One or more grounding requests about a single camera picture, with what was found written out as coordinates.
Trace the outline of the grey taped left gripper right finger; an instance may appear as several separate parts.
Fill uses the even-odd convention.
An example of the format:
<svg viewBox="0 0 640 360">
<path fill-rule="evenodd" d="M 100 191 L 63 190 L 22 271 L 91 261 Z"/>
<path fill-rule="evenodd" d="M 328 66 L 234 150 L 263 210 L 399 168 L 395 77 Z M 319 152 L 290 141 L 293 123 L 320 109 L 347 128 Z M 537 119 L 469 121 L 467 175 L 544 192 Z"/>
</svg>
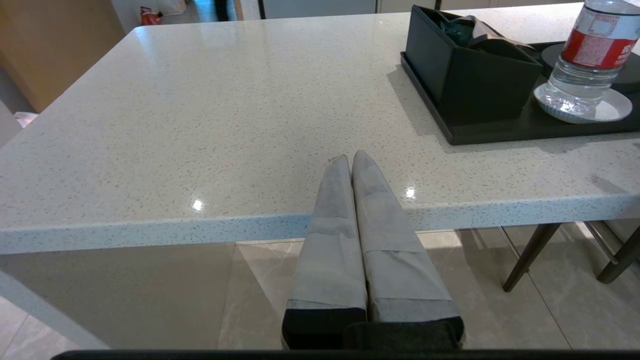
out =
<svg viewBox="0 0 640 360">
<path fill-rule="evenodd" d="M 377 162 L 363 150 L 351 171 L 371 321 L 425 342 L 442 330 L 461 347 L 462 315 Z"/>
</svg>

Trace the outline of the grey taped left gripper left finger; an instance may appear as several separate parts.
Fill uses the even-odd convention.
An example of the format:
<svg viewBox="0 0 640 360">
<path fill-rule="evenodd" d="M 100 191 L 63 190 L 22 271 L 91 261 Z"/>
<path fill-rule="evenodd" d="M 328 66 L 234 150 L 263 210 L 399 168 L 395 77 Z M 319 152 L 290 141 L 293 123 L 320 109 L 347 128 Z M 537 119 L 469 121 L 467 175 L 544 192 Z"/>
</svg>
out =
<svg viewBox="0 0 640 360">
<path fill-rule="evenodd" d="M 368 319 L 351 169 L 346 155 L 323 173 L 297 258 L 281 324 L 288 350 L 342 349 L 344 333 Z"/>
</svg>

